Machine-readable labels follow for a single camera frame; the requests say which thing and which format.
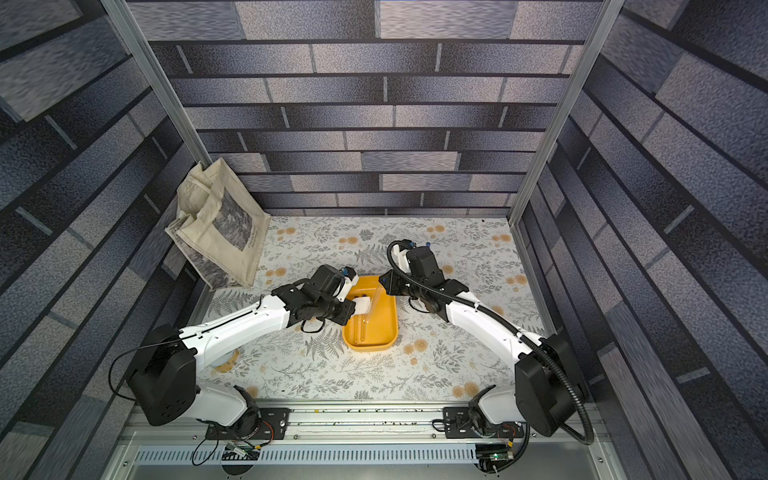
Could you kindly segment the white wipe cloth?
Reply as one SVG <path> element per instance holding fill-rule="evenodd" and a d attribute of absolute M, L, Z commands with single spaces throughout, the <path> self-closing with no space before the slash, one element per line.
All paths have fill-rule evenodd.
<path fill-rule="evenodd" d="M 372 301 L 370 297 L 357 297 L 353 299 L 354 303 L 354 316 L 367 315 L 372 308 Z"/>

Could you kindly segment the yellow plastic tray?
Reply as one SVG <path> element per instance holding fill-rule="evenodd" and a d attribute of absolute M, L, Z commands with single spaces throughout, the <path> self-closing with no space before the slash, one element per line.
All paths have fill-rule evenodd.
<path fill-rule="evenodd" d="M 347 295 L 348 300 L 357 297 L 370 297 L 379 283 L 378 276 L 361 277 L 357 285 Z M 386 302 L 381 304 L 380 312 L 370 323 L 366 315 L 352 316 L 342 329 L 344 342 L 358 352 L 378 352 L 389 349 L 399 335 L 397 306 L 394 296 L 386 294 Z"/>

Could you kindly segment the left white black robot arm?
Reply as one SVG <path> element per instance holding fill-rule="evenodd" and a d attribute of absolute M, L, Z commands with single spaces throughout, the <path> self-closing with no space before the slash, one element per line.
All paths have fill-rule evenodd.
<path fill-rule="evenodd" d="M 149 424 L 161 426 L 189 417 L 230 427 L 248 411 L 256 411 L 255 401 L 245 390 L 221 388 L 198 376 L 266 334 L 311 319 L 344 326 L 353 316 L 369 313 L 370 298 L 348 297 L 356 283 L 344 277 L 342 285 L 328 293 L 309 282 L 286 284 L 217 320 L 183 329 L 164 325 L 152 331 L 137 348 L 125 374 Z"/>

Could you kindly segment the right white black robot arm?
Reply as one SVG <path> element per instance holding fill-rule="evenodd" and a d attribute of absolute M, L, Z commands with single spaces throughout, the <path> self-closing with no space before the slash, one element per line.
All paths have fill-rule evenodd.
<path fill-rule="evenodd" d="M 468 417 L 478 433 L 521 422 L 546 437 L 563 430 L 584 445 L 594 442 L 585 394 L 568 375 L 572 352 L 562 339 L 514 326 L 456 280 L 427 288 L 390 270 L 379 283 L 387 294 L 418 300 L 427 312 L 470 333 L 513 371 L 511 387 L 490 386 L 470 400 Z"/>

